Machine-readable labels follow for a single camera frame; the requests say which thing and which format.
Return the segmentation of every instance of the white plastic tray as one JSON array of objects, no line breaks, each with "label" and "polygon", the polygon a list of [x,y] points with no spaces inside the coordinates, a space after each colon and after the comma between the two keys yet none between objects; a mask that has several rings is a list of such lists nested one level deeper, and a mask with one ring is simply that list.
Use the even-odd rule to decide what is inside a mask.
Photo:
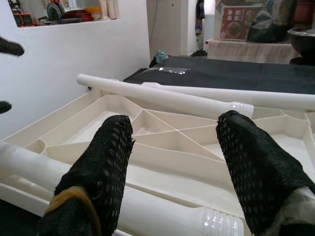
[{"label": "white plastic tray", "polygon": [[[208,206],[244,219],[217,140],[217,121],[171,112],[93,90],[5,141],[72,164],[107,117],[126,114],[136,140],[127,186],[185,206]],[[297,158],[315,181],[315,113],[255,108],[253,119]],[[16,190],[16,199],[4,192],[0,198],[38,215],[45,208],[40,204],[45,206],[53,196],[17,175],[1,174],[0,188]],[[22,196],[29,204],[19,203]],[[38,207],[31,207],[34,199],[39,201]]]}]

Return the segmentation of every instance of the black mesh gripper pad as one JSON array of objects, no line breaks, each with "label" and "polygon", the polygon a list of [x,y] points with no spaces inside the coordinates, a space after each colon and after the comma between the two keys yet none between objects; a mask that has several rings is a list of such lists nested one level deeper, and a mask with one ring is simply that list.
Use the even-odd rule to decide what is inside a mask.
[{"label": "black mesh gripper pad", "polygon": [[217,136],[246,222],[253,234],[269,228],[284,200],[297,188],[315,185],[302,165],[248,117],[219,117]]},{"label": "black mesh gripper pad", "polygon": [[[132,127],[128,117],[112,116],[108,118],[95,133],[87,150],[62,177],[55,190],[55,195],[57,195],[72,186],[84,187],[97,211],[104,236],[112,235],[117,227],[127,164],[133,147],[131,135]],[[74,201],[76,200],[69,200],[65,206],[45,215],[39,224],[39,233],[47,231],[43,228],[52,226],[53,221],[60,221],[60,215],[63,213],[68,216],[76,212],[80,216],[82,210],[77,209],[80,208],[80,203]],[[71,227],[67,224],[75,224],[74,228],[80,230],[81,225],[88,225],[86,222],[88,218],[84,216],[78,217],[78,220],[71,217],[64,217],[64,219],[64,222],[59,223],[61,228]]]}]

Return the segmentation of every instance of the black plastic bag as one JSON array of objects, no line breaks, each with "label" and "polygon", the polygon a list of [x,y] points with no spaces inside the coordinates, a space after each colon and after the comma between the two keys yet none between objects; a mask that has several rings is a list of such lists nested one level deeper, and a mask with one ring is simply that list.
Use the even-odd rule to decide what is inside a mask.
[{"label": "black plastic bag", "polygon": [[254,19],[248,42],[279,43],[287,41],[287,31],[293,27],[297,0],[267,0]]}]

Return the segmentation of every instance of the black bowl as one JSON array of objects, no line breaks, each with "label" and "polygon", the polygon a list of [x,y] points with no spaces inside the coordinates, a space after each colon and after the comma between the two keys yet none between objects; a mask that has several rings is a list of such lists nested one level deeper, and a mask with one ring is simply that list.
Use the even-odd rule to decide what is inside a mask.
[{"label": "black bowl", "polygon": [[315,29],[293,28],[288,31],[293,48],[304,58],[315,59]]}]

